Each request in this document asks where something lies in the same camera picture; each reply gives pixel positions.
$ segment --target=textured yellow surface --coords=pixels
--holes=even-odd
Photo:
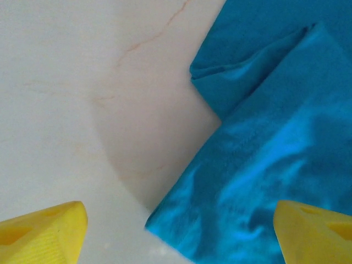
[[[76,201],[1,222],[0,264],[77,263],[86,229]]]
[[[352,217],[280,201],[274,228],[286,264],[352,263]]]

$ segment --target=folded towel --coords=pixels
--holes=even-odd
[[[246,45],[221,16],[234,10],[228,23],[235,28],[244,10],[256,23],[268,14],[254,12],[251,1],[234,9],[238,2],[225,4],[191,66],[193,83],[223,124],[146,228],[196,263],[284,264],[272,224],[278,200],[352,215],[352,52],[348,37],[329,27],[332,38],[322,23],[291,31],[288,21],[282,27],[292,33],[253,34],[257,42]],[[288,3],[254,2],[261,11]],[[206,50],[217,36],[233,39],[213,58]]]

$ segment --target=white marble surface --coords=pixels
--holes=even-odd
[[[223,2],[0,1],[0,220],[81,200],[79,263],[188,263],[144,223],[219,124],[188,67]]]

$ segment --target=yellow plastic block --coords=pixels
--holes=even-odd
[[[83,203],[68,202],[0,223],[0,264],[77,263],[87,230]]]
[[[352,217],[280,201],[274,228],[286,264],[352,263]]]

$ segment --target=blue fabric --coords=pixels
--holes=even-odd
[[[349,0],[226,2],[191,65],[223,124],[150,232],[196,263],[284,264],[278,200],[352,215],[350,14]]]

